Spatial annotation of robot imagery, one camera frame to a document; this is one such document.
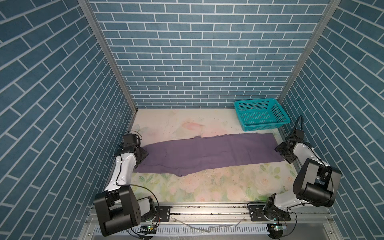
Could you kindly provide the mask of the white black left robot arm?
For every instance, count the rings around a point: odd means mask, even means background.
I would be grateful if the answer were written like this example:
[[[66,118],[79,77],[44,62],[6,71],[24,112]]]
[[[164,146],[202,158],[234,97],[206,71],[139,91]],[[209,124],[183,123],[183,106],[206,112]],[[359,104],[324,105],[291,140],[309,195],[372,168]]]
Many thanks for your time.
[[[151,197],[138,200],[131,186],[132,175],[148,154],[141,147],[125,147],[116,154],[116,165],[107,187],[95,196],[94,206],[104,237],[154,221],[156,207]]]

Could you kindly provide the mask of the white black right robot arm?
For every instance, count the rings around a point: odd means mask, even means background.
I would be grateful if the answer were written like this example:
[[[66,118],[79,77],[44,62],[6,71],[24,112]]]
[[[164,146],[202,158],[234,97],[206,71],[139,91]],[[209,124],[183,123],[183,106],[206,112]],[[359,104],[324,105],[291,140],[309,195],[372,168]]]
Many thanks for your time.
[[[305,142],[285,141],[275,151],[288,162],[302,164],[291,190],[271,195],[263,208],[270,221],[291,219],[290,212],[300,207],[331,207],[337,196],[342,172],[330,166]]]

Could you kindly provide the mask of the purple trousers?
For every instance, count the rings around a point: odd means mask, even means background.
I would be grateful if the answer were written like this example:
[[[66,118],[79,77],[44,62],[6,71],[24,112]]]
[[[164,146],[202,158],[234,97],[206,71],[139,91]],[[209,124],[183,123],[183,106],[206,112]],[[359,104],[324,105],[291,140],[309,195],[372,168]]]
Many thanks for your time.
[[[183,177],[203,170],[282,162],[273,134],[232,134],[195,137],[144,146],[147,158],[137,173],[173,174]]]

